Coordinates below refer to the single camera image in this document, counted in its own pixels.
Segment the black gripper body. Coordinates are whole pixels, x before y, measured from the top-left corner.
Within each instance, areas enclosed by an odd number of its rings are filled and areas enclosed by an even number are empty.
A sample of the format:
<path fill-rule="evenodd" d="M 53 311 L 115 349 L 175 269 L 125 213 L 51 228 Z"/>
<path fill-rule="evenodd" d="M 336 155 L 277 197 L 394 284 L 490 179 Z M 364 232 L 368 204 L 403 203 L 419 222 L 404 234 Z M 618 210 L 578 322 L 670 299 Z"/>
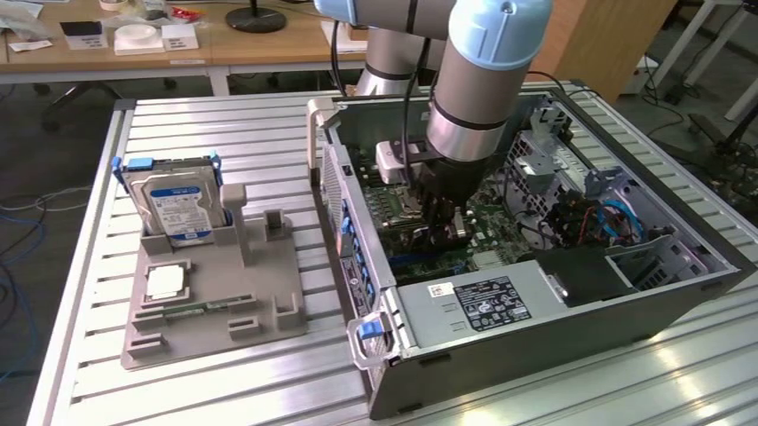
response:
<path fill-rule="evenodd" d="M 420 163 L 416 195 L 422 206 L 434 202 L 463 208 L 479 190 L 488 160 L 458 162 L 446 157 Z"/>

